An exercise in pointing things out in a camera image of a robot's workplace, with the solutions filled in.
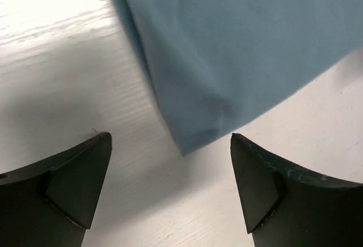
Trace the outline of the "blue-grey t-shirt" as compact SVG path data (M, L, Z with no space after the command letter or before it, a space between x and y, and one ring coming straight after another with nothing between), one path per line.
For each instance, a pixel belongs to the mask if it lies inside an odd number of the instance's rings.
M362 0L112 0L186 156L362 47Z

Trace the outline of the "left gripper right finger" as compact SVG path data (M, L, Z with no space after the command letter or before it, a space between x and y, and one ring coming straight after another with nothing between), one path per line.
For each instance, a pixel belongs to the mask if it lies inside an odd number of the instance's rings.
M361 246L362 184L311 171L241 134L231 159L255 246Z

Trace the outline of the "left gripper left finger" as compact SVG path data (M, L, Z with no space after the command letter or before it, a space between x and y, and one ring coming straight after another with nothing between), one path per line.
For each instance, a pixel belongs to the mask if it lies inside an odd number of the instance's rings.
M111 134L100 133L1 174L1 246L81 246L111 153Z

